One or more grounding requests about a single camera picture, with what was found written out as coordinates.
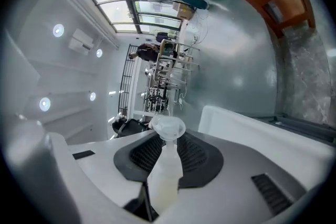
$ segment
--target air vent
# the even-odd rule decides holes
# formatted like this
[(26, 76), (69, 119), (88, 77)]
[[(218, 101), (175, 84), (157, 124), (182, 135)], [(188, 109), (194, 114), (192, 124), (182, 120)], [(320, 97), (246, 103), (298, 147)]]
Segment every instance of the air vent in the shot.
[(80, 52), (81, 54), (88, 55), (89, 51), (93, 48), (93, 39), (85, 34), (82, 30), (76, 29), (70, 39), (69, 48)]
[(253, 176), (251, 179), (274, 215), (285, 211), (292, 205), (292, 202), (282, 193), (267, 174)]
[(148, 172), (149, 175), (160, 157), (161, 152), (162, 139), (159, 136), (154, 136), (145, 143), (132, 149), (130, 159), (136, 166)]

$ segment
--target white plastic surface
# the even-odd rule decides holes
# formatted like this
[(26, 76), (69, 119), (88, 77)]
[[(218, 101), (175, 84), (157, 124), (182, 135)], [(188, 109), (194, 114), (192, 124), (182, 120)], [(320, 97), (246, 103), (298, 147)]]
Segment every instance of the white plastic surface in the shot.
[(178, 180), (183, 176), (177, 146), (170, 142), (173, 150), (162, 147), (162, 153), (147, 180), (151, 205), (159, 215), (176, 201)]
[(72, 154), (87, 150), (95, 152), (90, 157), (76, 160), (77, 165), (105, 196), (123, 207), (138, 197), (141, 183), (124, 178), (113, 163), (114, 155), (120, 148), (152, 132), (150, 130), (118, 139), (72, 145), (68, 149)]
[(184, 122), (176, 117), (156, 115), (151, 120), (153, 129), (166, 141), (172, 141), (185, 132)]
[(249, 146), (296, 178), (307, 190), (323, 182), (334, 148), (235, 112), (205, 106), (198, 131)]

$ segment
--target white plastic panel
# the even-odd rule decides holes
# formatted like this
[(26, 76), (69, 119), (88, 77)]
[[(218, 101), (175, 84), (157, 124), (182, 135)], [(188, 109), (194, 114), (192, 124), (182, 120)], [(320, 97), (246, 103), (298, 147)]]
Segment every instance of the white plastic panel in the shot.
[(295, 177), (306, 189), (323, 182), (334, 148), (215, 106), (205, 106), (198, 131), (249, 146)]

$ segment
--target metal rack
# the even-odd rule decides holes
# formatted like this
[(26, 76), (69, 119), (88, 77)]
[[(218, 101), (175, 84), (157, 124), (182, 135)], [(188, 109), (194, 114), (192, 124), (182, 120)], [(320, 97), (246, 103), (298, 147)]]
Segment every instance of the metal rack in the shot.
[[(158, 89), (156, 87), (147, 87), (145, 98), (160, 95), (163, 96), (163, 89)], [(162, 99), (156, 98), (154, 101), (147, 99), (145, 100), (143, 111), (145, 112), (152, 112), (154, 114), (163, 114), (163, 111), (165, 109), (164, 102)]]
[(138, 48), (137, 46), (133, 46), (130, 44), (127, 54), (126, 54), (124, 70), (122, 72), (122, 79), (121, 79), (120, 91), (119, 91), (118, 113), (121, 113), (124, 116), (127, 116), (131, 79), (132, 79), (133, 68), (134, 68), (134, 60), (130, 60), (128, 58), (128, 54), (132, 52), (136, 52), (137, 48)]

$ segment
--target recessed ceiling light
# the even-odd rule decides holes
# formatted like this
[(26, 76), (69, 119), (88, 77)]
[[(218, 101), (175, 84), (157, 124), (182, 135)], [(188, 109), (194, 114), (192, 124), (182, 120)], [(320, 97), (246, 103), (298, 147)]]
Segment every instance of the recessed ceiling light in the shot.
[(64, 33), (64, 26), (62, 24), (55, 25), (52, 33), (55, 37), (60, 37)]
[(47, 98), (47, 97), (43, 97), (41, 100), (40, 100), (40, 109), (44, 112), (48, 111), (49, 108), (50, 108), (50, 99)]
[(90, 94), (90, 101), (94, 101), (96, 99), (96, 94), (93, 92)]
[(102, 55), (103, 55), (103, 51), (102, 51), (101, 49), (98, 49), (98, 50), (96, 51), (96, 56), (97, 56), (98, 58), (100, 58)]
[(239, 88), (242, 87), (243, 84), (244, 84), (243, 78), (240, 77), (240, 76), (234, 77), (233, 78), (233, 84), (236, 87), (239, 87)]
[(21, 114), (18, 117), (19, 117), (20, 120), (26, 120), (27, 119), (25, 116), (23, 116)]
[(328, 57), (336, 57), (336, 49), (331, 49), (327, 51)]

